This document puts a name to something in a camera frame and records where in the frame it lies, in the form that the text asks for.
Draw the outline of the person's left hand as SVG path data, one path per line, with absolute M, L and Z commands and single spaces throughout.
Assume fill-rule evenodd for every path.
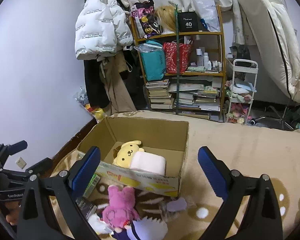
M 21 209 L 21 202 L 5 202 L 5 206 L 9 213 L 6 215 L 6 221 L 12 226 L 18 224 L 19 212 Z

